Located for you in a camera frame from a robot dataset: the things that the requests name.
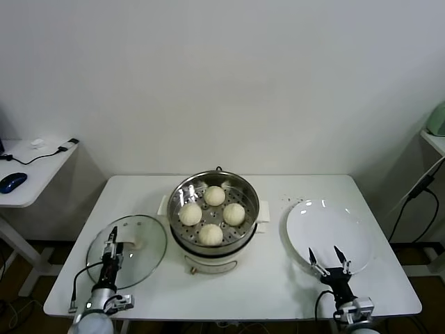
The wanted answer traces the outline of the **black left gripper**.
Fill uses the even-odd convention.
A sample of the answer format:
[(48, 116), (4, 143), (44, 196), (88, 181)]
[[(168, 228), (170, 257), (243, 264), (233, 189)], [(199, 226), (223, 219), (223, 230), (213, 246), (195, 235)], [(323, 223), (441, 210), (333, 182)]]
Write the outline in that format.
[(116, 278), (118, 271), (122, 266), (122, 254), (124, 244), (122, 242), (116, 243), (116, 238), (118, 235), (118, 227), (115, 226), (112, 230), (108, 239), (104, 243), (104, 251), (102, 260), (102, 268), (99, 275), (99, 286), (100, 287), (116, 287)]

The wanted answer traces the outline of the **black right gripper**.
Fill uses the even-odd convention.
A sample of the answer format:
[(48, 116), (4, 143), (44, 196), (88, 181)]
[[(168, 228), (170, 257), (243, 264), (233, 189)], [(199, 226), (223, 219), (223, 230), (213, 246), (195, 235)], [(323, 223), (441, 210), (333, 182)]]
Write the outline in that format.
[(311, 268), (321, 276), (320, 281), (332, 289), (335, 303), (351, 302), (353, 300), (353, 293), (348, 284), (351, 278), (351, 261), (346, 259), (344, 253), (337, 246), (334, 246), (334, 251), (341, 263), (341, 267), (325, 269), (317, 262), (312, 249), (308, 248), (308, 251)]

